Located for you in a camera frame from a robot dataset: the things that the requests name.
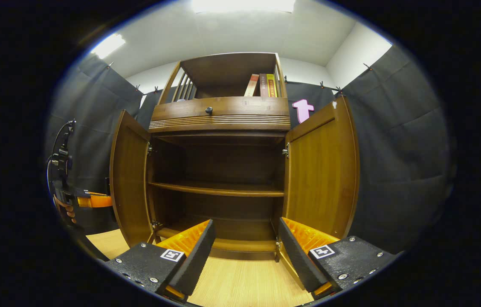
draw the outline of pink letter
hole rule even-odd
[[[297,120],[300,124],[309,119],[309,111],[314,111],[313,105],[308,104],[306,99],[292,103],[292,107],[297,109]]]

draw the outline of open cabinet door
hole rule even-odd
[[[358,139],[346,97],[290,130],[286,142],[283,216],[343,239],[359,183]],[[280,258],[292,273],[284,249]]]
[[[110,155],[110,191],[119,229],[129,247],[148,242],[153,234],[145,190],[149,137],[129,113],[121,111]]]

